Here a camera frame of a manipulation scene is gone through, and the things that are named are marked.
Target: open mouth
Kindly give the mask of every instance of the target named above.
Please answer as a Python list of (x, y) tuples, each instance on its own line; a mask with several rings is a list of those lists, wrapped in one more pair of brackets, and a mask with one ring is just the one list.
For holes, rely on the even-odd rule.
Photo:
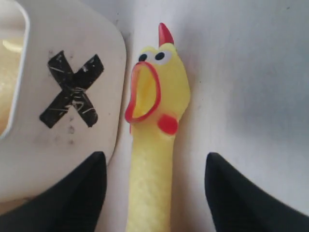
[(132, 71), (131, 100), (126, 109), (128, 123), (141, 122), (150, 116), (161, 101), (159, 77), (148, 62), (137, 63)]

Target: black x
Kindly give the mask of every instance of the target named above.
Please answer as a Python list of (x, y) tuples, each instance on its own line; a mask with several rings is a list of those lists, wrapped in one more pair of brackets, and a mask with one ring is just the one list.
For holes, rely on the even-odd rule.
[(93, 56), (77, 73), (73, 73), (64, 51), (48, 62), (48, 68), (62, 88), (49, 107), (40, 115), (40, 120), (52, 128), (73, 106), (88, 127), (98, 121), (98, 115), (85, 91), (104, 71), (98, 55)]

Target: rubber chicken head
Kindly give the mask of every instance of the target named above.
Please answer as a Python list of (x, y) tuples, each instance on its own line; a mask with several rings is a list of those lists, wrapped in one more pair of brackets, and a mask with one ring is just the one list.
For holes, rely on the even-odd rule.
[(151, 126), (174, 135), (190, 101), (184, 65), (168, 28), (159, 25), (159, 49), (142, 50), (131, 78), (125, 118), (133, 127)]

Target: red comb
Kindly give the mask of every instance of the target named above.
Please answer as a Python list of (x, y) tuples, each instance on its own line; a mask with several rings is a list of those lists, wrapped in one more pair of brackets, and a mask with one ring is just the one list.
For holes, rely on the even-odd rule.
[(173, 37), (169, 31), (169, 29), (165, 26), (164, 23), (159, 24), (159, 46), (171, 43), (174, 44)]

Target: googly eye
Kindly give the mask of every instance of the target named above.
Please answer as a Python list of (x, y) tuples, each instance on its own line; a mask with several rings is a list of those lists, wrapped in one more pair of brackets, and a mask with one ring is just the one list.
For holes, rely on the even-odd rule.
[(142, 62), (142, 61), (152, 62), (154, 60), (154, 56), (155, 55), (152, 52), (146, 51), (140, 55), (139, 62)]
[(154, 57), (154, 61), (156, 64), (163, 65), (169, 62), (172, 57), (172, 53), (170, 51), (161, 51), (156, 54)]

